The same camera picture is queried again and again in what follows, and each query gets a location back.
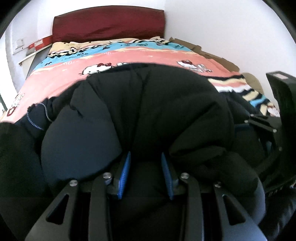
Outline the dark navy puffer jacket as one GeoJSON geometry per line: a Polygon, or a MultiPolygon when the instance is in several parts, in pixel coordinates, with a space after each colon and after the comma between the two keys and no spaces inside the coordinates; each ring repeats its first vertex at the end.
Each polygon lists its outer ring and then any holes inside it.
{"type": "MultiPolygon", "coordinates": [[[[271,116],[178,67],[128,64],[89,75],[1,123],[1,240],[26,240],[71,180],[94,179],[128,153],[123,197],[110,212],[113,240],[169,240],[162,155],[179,173],[212,179],[237,157],[257,174],[272,143],[245,122],[252,114],[271,116]]],[[[295,240],[295,181],[263,190],[266,240],[295,240]]]]}

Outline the beige woven fan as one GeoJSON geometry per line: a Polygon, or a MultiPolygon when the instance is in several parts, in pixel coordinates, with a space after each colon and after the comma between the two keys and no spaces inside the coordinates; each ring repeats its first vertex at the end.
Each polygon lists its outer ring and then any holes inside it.
{"type": "Polygon", "coordinates": [[[260,81],[254,75],[250,73],[242,73],[242,75],[249,86],[251,86],[257,92],[264,94],[260,81]]]}

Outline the pink Hello Kitty blanket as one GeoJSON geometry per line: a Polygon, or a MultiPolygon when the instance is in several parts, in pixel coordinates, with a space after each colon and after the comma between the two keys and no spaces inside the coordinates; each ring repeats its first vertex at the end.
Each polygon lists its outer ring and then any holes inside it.
{"type": "Polygon", "coordinates": [[[48,56],[25,80],[6,111],[3,121],[16,122],[29,106],[61,92],[87,76],[131,63],[155,63],[185,68],[205,76],[219,92],[235,92],[264,115],[279,116],[275,105],[249,86],[240,72],[231,72],[218,62],[189,48],[159,37],[95,41],[55,42],[48,56]]]}

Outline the brown cardboard beside bed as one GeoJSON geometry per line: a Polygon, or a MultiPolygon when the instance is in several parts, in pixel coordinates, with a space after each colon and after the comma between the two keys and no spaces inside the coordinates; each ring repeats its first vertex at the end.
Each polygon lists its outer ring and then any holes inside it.
{"type": "Polygon", "coordinates": [[[240,71],[239,67],[237,65],[235,65],[234,63],[232,63],[222,57],[204,52],[202,50],[201,46],[199,46],[199,45],[195,45],[195,44],[192,44],[192,43],[189,43],[189,42],[177,39],[177,38],[172,38],[172,37],[170,37],[169,41],[176,43],[176,44],[181,44],[181,45],[189,48],[193,52],[205,57],[206,59],[212,59],[212,60],[218,62],[219,64],[221,64],[224,68],[226,68],[227,70],[229,70],[231,72],[239,72],[240,71]]]}

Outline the red white box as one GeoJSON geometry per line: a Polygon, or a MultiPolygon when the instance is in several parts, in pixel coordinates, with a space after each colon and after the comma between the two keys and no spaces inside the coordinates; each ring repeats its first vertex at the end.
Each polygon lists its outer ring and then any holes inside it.
{"type": "Polygon", "coordinates": [[[52,35],[45,37],[43,39],[40,39],[32,44],[29,45],[28,49],[35,49],[35,50],[39,50],[42,49],[46,46],[48,46],[49,44],[52,44],[52,35]]]}

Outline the dark red headboard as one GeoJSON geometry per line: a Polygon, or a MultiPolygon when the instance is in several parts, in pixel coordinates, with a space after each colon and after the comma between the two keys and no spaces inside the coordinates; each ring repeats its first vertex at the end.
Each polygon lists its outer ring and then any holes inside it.
{"type": "Polygon", "coordinates": [[[55,16],[53,42],[164,36],[165,12],[139,6],[97,6],[55,16]]]}

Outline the white wall switch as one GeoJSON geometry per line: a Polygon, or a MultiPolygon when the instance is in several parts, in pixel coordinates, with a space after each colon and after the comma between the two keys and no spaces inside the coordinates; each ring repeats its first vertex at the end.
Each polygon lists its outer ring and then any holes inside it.
{"type": "Polygon", "coordinates": [[[24,39],[16,40],[16,49],[22,47],[24,45],[24,39]]]}

